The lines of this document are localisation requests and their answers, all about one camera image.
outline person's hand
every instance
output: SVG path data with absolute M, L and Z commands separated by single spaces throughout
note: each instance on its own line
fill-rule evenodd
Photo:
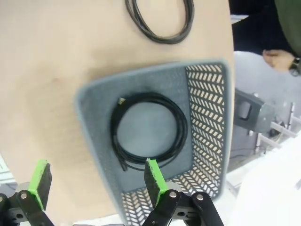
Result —
M 284 50 L 264 50 L 263 59 L 272 68 L 280 72 L 289 71 L 295 57 Z

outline wooden table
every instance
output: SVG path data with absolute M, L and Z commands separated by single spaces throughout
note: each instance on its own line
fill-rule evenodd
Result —
M 182 28 L 182 0 L 138 3 L 155 33 Z M 178 45 L 145 38 L 124 0 L 0 0 L 1 155 L 19 183 L 31 179 L 38 159 L 51 163 L 53 222 L 116 213 L 80 131 L 76 92 L 111 73 L 211 58 L 233 68 L 226 0 L 195 0 L 191 33 Z

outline bolt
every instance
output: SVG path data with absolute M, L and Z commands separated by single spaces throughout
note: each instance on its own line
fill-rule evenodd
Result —
M 170 196 L 171 198 L 175 198 L 175 197 L 177 197 L 177 194 L 176 194 L 176 192 L 171 192 L 171 193 L 169 194 L 169 196 Z
M 21 199 L 26 199 L 27 198 L 27 194 L 26 193 L 22 193 L 21 194 Z
M 198 194 L 198 195 L 197 195 L 197 200 L 202 201 L 203 199 L 204 199 L 204 197 L 203 197 L 201 194 Z

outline cable connector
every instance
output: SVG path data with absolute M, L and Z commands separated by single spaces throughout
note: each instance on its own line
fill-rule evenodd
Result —
M 125 99 L 124 98 L 119 98 L 119 100 L 118 100 L 118 104 L 119 105 L 122 105 L 123 104 L 123 102 L 125 102 Z

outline green rubber pad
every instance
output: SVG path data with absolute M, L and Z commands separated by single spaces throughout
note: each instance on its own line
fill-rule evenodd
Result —
M 159 203 L 162 195 L 168 190 L 156 160 L 147 159 L 144 169 L 144 181 L 153 208 Z
M 35 196 L 42 210 L 46 209 L 52 176 L 50 164 L 40 160 L 29 183 L 28 191 Z

